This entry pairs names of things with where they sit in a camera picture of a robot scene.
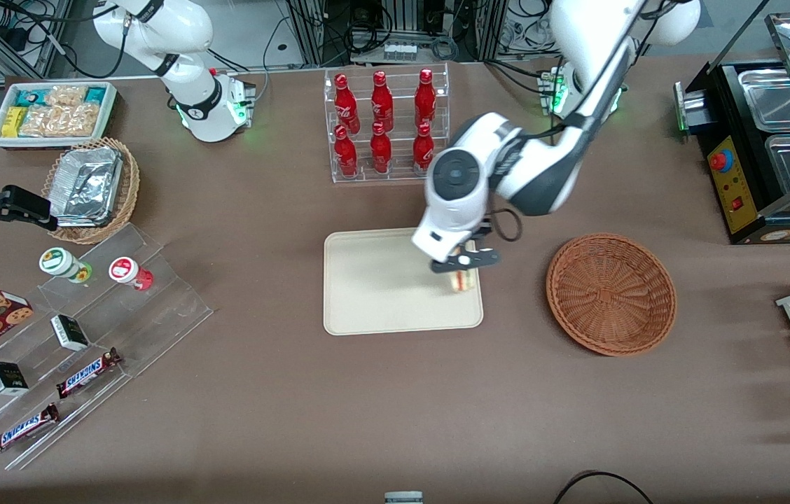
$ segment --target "round basket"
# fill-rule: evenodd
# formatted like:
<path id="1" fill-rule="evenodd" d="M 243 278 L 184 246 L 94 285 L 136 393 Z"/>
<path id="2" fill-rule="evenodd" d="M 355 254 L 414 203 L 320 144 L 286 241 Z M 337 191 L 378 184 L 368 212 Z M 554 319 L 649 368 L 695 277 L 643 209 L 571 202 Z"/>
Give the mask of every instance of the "round basket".
<path id="1" fill-rule="evenodd" d="M 604 355 L 650 351 L 676 318 L 666 268 L 643 246 L 615 234 L 590 234 L 562 246 L 548 268 L 546 294 L 562 328 Z"/>
<path id="2" fill-rule="evenodd" d="M 71 147 L 71 151 L 95 149 L 97 147 L 112 147 L 124 156 L 122 173 L 120 173 L 120 181 L 118 181 L 118 194 L 112 209 L 112 220 L 103 227 L 59 227 L 54 232 L 50 232 L 50 236 L 65 242 L 77 243 L 78 245 L 93 245 L 112 236 L 130 220 L 130 215 L 133 214 L 133 207 L 137 203 L 137 191 L 139 190 L 137 160 L 133 159 L 133 156 L 130 155 L 130 150 L 123 143 L 113 138 L 100 138 L 100 140 L 88 141 L 87 143 L 79 144 L 79 146 Z M 53 186 L 53 177 L 56 175 L 56 168 L 59 166 L 59 160 L 61 159 L 61 157 L 56 159 L 49 175 L 46 176 L 46 184 L 43 184 L 43 190 L 40 191 L 43 197 L 49 195 L 50 188 Z"/>

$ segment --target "clear acrylic display stand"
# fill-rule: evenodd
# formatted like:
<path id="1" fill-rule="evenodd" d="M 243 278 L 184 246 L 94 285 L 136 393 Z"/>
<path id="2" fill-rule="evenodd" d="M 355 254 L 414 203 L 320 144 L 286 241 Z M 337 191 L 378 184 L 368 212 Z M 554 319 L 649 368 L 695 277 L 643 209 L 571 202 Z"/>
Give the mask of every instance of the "clear acrylic display stand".
<path id="1" fill-rule="evenodd" d="M 166 351 L 212 315 L 212 310 L 159 254 L 161 245 L 127 224 L 112 238 L 81 256 L 93 275 L 84 284 L 53 277 L 26 294 L 34 315 L 15 332 L 0 338 L 0 361 L 16 363 L 29 386 L 16 398 L 0 395 L 0 434 L 55 403 L 61 421 L 0 453 L 5 469 L 21 469 L 101 405 L 112 393 L 142 373 Z M 129 256 L 155 277 L 148 290 L 133 290 L 108 277 L 113 259 Z M 62 313 L 81 323 L 90 340 L 84 351 L 62 348 L 50 319 Z M 87 386 L 59 399 L 62 383 L 115 347 L 123 360 Z"/>
<path id="2" fill-rule="evenodd" d="M 433 87 L 436 89 L 436 118 L 431 124 L 430 135 L 436 143 L 434 154 L 442 152 L 450 138 L 450 115 L 448 108 L 449 80 L 446 64 L 404 64 L 404 66 L 351 66 L 338 70 L 327 70 L 324 76 L 324 108 L 327 117 L 327 143 L 330 144 L 330 167 L 333 182 L 366 182 L 366 181 L 410 181 L 423 179 L 423 175 L 414 173 L 414 139 L 417 138 L 417 126 L 414 123 L 414 94 L 420 84 L 420 70 L 429 68 L 433 71 Z M 395 105 L 395 128 L 388 133 L 392 143 L 392 166 L 389 173 L 381 175 L 373 169 L 373 156 L 370 153 L 370 138 L 373 137 L 373 110 L 370 108 L 370 96 L 373 94 L 373 72 L 383 70 L 386 81 L 392 91 Z M 336 137 L 333 128 L 338 124 L 336 115 L 336 86 L 333 77 L 345 74 L 348 87 L 357 99 L 357 117 L 361 121 L 361 130 L 352 135 L 351 140 L 357 149 L 357 176 L 344 178 L 336 162 L 336 150 L 333 144 Z"/>

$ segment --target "red button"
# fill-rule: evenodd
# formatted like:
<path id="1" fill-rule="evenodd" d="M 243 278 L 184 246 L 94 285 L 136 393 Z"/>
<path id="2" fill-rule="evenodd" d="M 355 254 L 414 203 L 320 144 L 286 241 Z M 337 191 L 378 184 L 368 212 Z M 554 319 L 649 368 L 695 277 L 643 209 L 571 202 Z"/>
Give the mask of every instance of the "red button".
<path id="1" fill-rule="evenodd" d="M 723 153 L 712 154 L 712 157 L 709 158 L 709 168 L 715 169 L 716 172 L 725 168 L 727 163 L 728 158 Z"/>

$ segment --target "white jar with green label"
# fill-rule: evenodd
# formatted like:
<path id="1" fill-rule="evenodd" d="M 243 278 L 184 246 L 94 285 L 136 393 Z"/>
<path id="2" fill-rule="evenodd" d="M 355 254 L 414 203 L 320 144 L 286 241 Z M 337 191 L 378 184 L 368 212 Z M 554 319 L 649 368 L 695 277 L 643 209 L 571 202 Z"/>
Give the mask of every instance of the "white jar with green label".
<path id="1" fill-rule="evenodd" d="M 68 278 L 72 284 L 83 284 L 93 274 L 93 268 L 71 252 L 54 246 L 40 256 L 40 269 L 53 277 Z"/>

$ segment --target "snickers bar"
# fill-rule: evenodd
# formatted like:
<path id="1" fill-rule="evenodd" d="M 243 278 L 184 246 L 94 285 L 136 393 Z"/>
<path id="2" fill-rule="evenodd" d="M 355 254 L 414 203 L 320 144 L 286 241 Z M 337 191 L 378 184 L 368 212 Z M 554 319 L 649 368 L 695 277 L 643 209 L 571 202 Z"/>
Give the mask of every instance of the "snickers bar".
<path id="1" fill-rule="evenodd" d="M 12 430 L 2 433 L 0 436 L 0 452 L 7 449 L 12 443 L 20 440 L 24 436 L 29 436 L 34 431 L 46 424 L 59 421 L 59 410 L 56 405 L 50 403 L 42 412 L 32 416 L 26 421 L 16 425 Z"/>
<path id="2" fill-rule="evenodd" d="M 56 389 L 59 390 L 59 399 L 68 398 L 70 393 L 74 392 L 76 389 L 80 389 L 82 386 L 87 385 L 87 383 L 90 383 L 90 380 L 100 376 L 104 373 L 104 371 L 108 370 L 117 363 L 120 363 L 120 356 L 118 355 L 116 349 L 112 347 L 111 350 L 100 355 L 97 360 L 94 360 L 93 363 L 90 363 L 83 370 L 79 370 L 68 380 L 56 385 Z"/>

